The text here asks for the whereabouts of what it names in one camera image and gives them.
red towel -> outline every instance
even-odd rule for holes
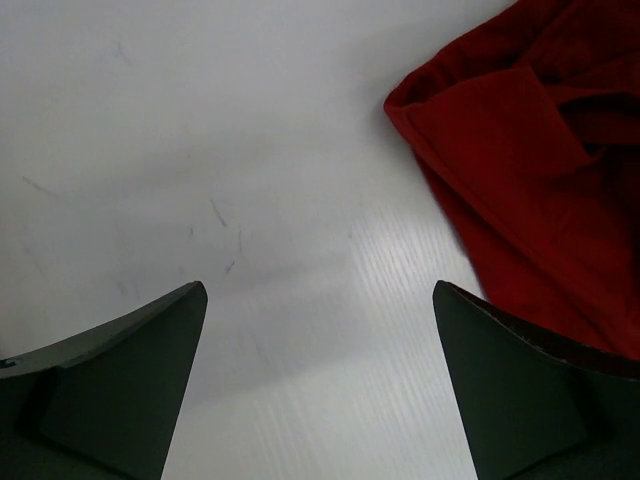
[[[638,0],[521,0],[385,111],[496,306],[640,359]]]

tabletop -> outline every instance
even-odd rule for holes
[[[507,0],[4,0],[0,357],[191,280],[164,479],[473,479],[435,327],[472,268],[386,94]]]

red fabric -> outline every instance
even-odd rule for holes
[[[385,111],[492,303],[640,359],[638,0],[521,0]]]

